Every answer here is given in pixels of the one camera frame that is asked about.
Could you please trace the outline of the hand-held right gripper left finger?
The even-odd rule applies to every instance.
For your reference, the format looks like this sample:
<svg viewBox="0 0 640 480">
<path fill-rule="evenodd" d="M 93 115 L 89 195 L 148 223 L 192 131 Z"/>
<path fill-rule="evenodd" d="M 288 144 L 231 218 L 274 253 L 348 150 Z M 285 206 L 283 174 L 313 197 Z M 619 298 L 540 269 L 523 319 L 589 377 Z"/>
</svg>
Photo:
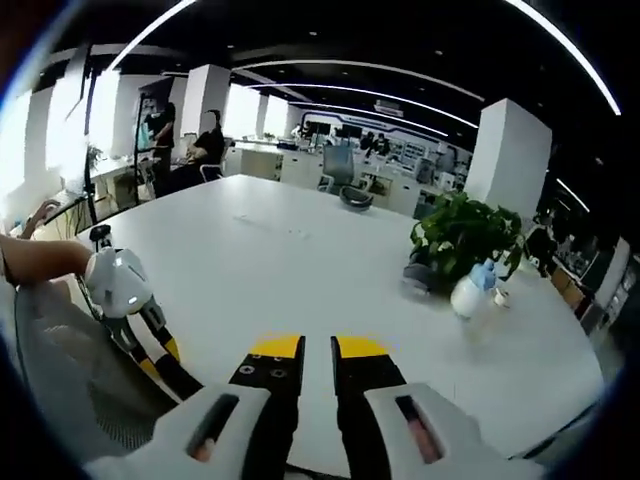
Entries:
<svg viewBox="0 0 640 480">
<path fill-rule="evenodd" d="M 227 383 L 160 417 L 151 440 L 85 465 L 92 479 L 281 479 L 298 425 L 305 338 L 258 341 Z"/>
</svg>

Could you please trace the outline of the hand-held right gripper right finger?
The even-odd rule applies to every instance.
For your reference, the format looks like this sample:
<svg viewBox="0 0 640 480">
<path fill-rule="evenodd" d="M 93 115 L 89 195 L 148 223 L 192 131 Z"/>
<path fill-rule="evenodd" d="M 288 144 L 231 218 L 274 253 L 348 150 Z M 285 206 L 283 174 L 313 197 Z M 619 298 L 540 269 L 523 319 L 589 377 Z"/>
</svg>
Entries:
<svg viewBox="0 0 640 480">
<path fill-rule="evenodd" d="M 353 479 L 540 479 L 502 457 L 478 422 L 425 383 L 407 382 L 366 337 L 331 339 L 337 424 Z"/>
</svg>

